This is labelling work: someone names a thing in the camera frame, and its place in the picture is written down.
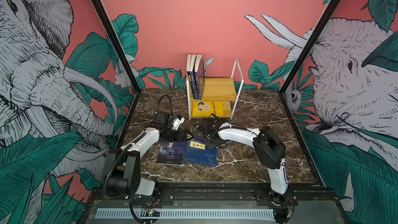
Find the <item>blue book with yellow label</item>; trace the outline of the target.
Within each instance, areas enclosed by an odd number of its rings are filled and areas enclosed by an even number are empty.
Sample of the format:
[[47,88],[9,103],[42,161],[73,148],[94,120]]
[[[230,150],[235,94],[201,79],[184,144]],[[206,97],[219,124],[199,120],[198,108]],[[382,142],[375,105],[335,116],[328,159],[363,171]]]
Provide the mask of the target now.
[[217,149],[209,149],[203,142],[191,140],[187,144],[184,162],[215,167],[217,165]]

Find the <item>purple book with old man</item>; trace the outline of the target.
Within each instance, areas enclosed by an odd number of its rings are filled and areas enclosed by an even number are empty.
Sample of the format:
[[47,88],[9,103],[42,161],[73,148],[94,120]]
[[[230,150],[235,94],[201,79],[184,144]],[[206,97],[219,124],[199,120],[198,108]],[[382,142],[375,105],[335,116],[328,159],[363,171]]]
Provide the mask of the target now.
[[189,72],[190,72],[190,81],[192,84],[192,93],[193,93],[193,98],[195,100],[200,99],[200,92],[199,92],[199,87],[197,83],[197,74],[195,72],[195,62],[196,62],[197,55],[191,55],[190,58],[190,66],[189,66]]

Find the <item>navy book with yellow label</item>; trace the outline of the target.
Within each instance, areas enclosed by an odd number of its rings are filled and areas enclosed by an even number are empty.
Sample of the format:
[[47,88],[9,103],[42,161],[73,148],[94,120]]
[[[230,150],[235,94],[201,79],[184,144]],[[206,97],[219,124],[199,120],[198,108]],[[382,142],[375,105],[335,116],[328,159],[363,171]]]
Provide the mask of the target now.
[[195,135],[195,134],[192,134],[192,133],[188,132],[186,141],[197,141],[197,142],[200,142],[200,143],[205,143],[206,139],[203,136]]

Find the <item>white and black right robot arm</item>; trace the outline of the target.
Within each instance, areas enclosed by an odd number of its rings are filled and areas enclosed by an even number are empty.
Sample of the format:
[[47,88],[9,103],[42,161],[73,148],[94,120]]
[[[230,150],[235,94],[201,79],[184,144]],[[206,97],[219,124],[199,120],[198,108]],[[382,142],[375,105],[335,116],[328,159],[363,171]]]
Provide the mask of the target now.
[[226,141],[238,142],[253,148],[259,162],[267,168],[270,193],[267,197],[276,206],[294,206],[294,195],[289,188],[286,173],[286,146],[269,127],[244,128],[231,125],[215,117],[201,120],[197,129],[209,149],[220,148]]

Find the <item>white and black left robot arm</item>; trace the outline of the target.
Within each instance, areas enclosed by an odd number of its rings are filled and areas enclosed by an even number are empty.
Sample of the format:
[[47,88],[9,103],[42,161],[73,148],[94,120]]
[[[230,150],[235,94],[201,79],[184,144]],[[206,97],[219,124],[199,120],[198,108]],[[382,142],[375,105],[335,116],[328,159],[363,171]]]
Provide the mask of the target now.
[[161,112],[133,141],[110,149],[100,183],[103,197],[153,196],[156,182],[141,177],[141,159],[159,141],[187,141],[189,131],[181,127],[182,123],[182,116]]

